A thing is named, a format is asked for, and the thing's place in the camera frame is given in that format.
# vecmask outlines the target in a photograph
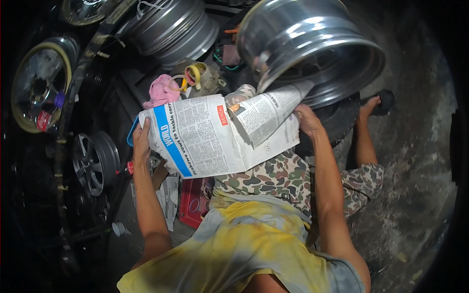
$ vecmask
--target rag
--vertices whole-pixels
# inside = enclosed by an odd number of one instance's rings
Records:
[[[150,100],[142,105],[145,110],[179,100],[179,92],[169,88],[170,81],[170,75],[162,74],[151,83],[150,90],[148,91]],[[171,87],[177,89],[179,86],[173,80]]]

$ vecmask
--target bare foot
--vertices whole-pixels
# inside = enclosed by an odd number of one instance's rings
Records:
[[[359,120],[366,122],[371,112],[373,112],[373,109],[379,104],[381,104],[381,98],[379,96],[369,99],[366,104],[360,107]]]

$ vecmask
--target black tire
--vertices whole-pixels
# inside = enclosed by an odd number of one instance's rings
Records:
[[[338,145],[355,125],[360,111],[360,93],[357,92],[335,104],[314,110],[329,136],[332,147]],[[300,143],[295,153],[304,159],[312,156],[311,139],[300,129]]]

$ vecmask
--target tie-dye shirt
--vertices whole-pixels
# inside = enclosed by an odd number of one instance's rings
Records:
[[[252,276],[274,274],[290,293],[364,293],[349,262],[306,248],[309,225],[303,213],[272,196],[213,197],[189,240],[128,272],[117,287],[122,293],[239,293]]]

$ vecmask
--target man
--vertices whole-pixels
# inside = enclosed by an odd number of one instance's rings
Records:
[[[346,217],[381,189],[384,168],[367,127],[374,111],[389,110],[380,109],[381,99],[370,98],[360,108],[355,127],[360,168],[341,175],[319,119],[299,105],[295,113],[314,148],[314,193],[308,166],[289,150],[245,173],[217,176],[209,213],[194,235],[175,248],[147,167],[146,119],[133,134],[137,216],[145,248],[118,282],[119,290],[368,293],[370,273],[352,244]],[[383,99],[382,104],[390,102]],[[315,224],[321,252],[305,246]]]

